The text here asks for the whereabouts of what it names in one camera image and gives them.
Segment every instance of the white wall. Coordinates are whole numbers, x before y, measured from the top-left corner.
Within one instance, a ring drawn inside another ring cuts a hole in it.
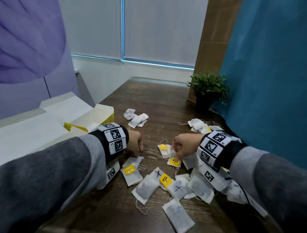
[[[75,70],[79,70],[95,104],[104,100],[131,77],[188,82],[193,70],[131,62],[107,61],[72,56]]]

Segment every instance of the blue curtain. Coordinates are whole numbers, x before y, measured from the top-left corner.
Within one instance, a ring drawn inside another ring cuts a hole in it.
[[[243,0],[220,74],[230,129],[307,169],[307,1]]]

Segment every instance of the hand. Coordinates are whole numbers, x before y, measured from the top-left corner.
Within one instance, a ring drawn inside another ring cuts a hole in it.
[[[126,150],[133,154],[135,157],[138,157],[138,151],[143,152],[144,145],[142,141],[141,133],[138,131],[128,130],[129,133],[129,142],[127,144]]]
[[[197,151],[204,134],[184,133],[176,136],[172,141],[172,150],[177,152],[175,160],[182,160],[184,156],[191,155]]]

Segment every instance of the light gray cuff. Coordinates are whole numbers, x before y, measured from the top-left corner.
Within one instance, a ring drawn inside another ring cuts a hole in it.
[[[69,206],[75,198],[88,193],[106,178],[106,157],[99,139],[91,134],[79,137],[87,146],[91,154],[91,168],[79,187],[63,203],[60,211]]]
[[[263,206],[263,204],[260,201],[254,183],[254,170],[260,157],[264,154],[268,154],[268,152],[255,149],[251,146],[244,147],[235,156],[229,169],[232,179],[240,184],[243,189],[261,206]]]

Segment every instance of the black x mark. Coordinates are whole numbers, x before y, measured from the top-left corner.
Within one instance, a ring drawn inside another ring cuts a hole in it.
[[[157,173],[157,177],[160,176],[160,171],[155,171]]]
[[[181,191],[182,191],[182,189],[181,189],[181,186],[180,187],[178,187],[178,186],[176,186],[176,190],[175,190],[175,192],[178,190],[178,189],[180,189]]]

